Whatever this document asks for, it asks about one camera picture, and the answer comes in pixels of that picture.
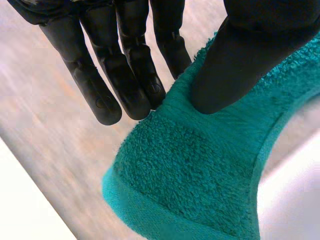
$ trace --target floor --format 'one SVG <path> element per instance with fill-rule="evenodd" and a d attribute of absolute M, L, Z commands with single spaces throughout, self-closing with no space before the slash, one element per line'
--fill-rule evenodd
<path fill-rule="evenodd" d="M 193 56 L 219 28 L 226 11 L 222 0 L 186 2 L 181 35 Z M 150 14 L 146 41 L 168 90 L 173 79 L 152 29 Z M 1 138 L 77 239 L 141 239 L 101 196 L 102 176 L 136 122 L 124 115 L 114 126 L 99 124 L 59 54 L 39 28 L 25 22 L 5 0 L 0 0 L 0 36 Z M 319 128 L 316 98 L 282 132 L 263 177 Z"/>

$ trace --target folded towel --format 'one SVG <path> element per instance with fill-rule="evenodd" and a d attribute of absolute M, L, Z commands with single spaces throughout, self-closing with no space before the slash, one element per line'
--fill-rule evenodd
<path fill-rule="evenodd" d="M 103 178 L 106 202 L 151 240 L 259 239 L 266 160 L 294 112 L 320 93 L 318 34 L 245 97 L 201 114 L 190 103 L 191 83 L 213 40 L 128 135 Z"/>

